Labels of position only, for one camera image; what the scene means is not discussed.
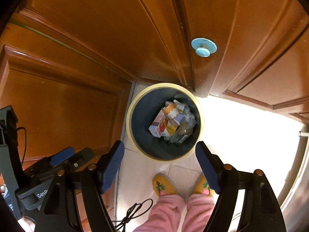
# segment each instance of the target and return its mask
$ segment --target trash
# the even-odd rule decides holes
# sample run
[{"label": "trash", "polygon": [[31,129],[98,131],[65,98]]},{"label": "trash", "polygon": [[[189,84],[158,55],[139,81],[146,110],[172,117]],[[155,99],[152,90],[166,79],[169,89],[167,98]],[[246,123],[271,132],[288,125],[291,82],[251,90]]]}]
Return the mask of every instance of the trash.
[{"label": "trash", "polygon": [[170,143],[183,143],[193,133],[196,123],[186,104],[177,100],[166,101],[149,130],[154,137],[163,137]]},{"label": "trash", "polygon": [[149,131],[152,133],[154,137],[160,138],[167,124],[168,124],[168,118],[166,114],[163,112],[163,110],[161,110],[154,119],[151,126],[149,127]]}]

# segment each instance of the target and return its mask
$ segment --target person's leg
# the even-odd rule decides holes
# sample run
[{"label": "person's leg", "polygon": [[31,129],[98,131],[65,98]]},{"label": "person's leg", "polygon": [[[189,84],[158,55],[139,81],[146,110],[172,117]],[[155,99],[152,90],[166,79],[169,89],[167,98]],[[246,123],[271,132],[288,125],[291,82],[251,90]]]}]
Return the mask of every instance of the person's leg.
[{"label": "person's leg", "polygon": [[185,206],[184,199],[177,195],[174,184],[166,175],[155,175],[152,183],[159,199],[151,208],[148,220],[133,232],[176,232]]},{"label": "person's leg", "polygon": [[202,175],[194,193],[187,201],[187,214],[182,225],[183,232],[203,232],[214,209],[214,191]]}]

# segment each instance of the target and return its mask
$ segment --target round trash bin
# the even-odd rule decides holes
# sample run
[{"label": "round trash bin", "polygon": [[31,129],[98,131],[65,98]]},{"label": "round trash bin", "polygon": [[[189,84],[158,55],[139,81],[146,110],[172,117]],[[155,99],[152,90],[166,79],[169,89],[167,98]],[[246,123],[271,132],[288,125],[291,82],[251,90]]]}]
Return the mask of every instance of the round trash bin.
[{"label": "round trash bin", "polygon": [[[156,138],[148,130],[166,101],[178,100],[189,106],[197,121],[193,133],[183,143],[169,143]],[[155,84],[140,92],[132,101],[126,129],[129,139],[147,157],[167,162],[183,159],[194,152],[204,128],[204,115],[196,97],[182,86],[170,83]]]}]

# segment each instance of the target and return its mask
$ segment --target blue gripper pad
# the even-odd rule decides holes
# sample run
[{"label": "blue gripper pad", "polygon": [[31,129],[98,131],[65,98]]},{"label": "blue gripper pad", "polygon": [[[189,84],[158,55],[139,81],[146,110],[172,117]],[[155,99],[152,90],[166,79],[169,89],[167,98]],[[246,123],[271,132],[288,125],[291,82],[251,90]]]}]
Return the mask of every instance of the blue gripper pad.
[{"label": "blue gripper pad", "polygon": [[66,149],[63,149],[59,153],[56,153],[55,155],[53,155],[49,164],[51,166],[58,166],[59,164],[61,164],[62,162],[64,162],[65,160],[73,156],[74,154],[75,154],[74,149],[72,147],[68,147]]},{"label": "blue gripper pad", "polygon": [[97,165],[99,166],[100,191],[102,194],[111,188],[125,154],[125,145],[117,140],[108,154],[103,154]]},{"label": "blue gripper pad", "polygon": [[203,141],[196,144],[195,155],[210,188],[219,194],[221,187],[218,182],[220,177],[218,171],[221,168]]}]

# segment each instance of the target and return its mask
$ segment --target blue textured pad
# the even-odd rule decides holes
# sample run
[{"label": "blue textured pad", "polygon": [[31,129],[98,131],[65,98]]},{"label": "blue textured pad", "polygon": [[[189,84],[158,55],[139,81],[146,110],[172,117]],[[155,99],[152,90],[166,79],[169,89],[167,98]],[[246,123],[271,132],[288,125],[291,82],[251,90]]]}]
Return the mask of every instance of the blue textured pad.
[{"label": "blue textured pad", "polygon": [[217,194],[219,194],[221,188],[218,184],[217,172],[207,158],[202,146],[199,143],[197,143],[195,146],[195,155],[210,188],[213,189]]},{"label": "blue textured pad", "polygon": [[102,173],[102,185],[100,186],[102,194],[104,194],[106,190],[111,188],[124,154],[125,145],[121,142],[116,148],[116,151],[114,152],[112,158],[109,160],[105,171]]},{"label": "blue textured pad", "polygon": [[49,163],[52,166],[58,166],[59,164],[61,164],[62,162],[64,162],[65,160],[73,156],[74,154],[75,154],[74,149],[72,147],[68,147],[66,149],[63,149],[59,153],[56,153],[55,155],[53,155]]}]

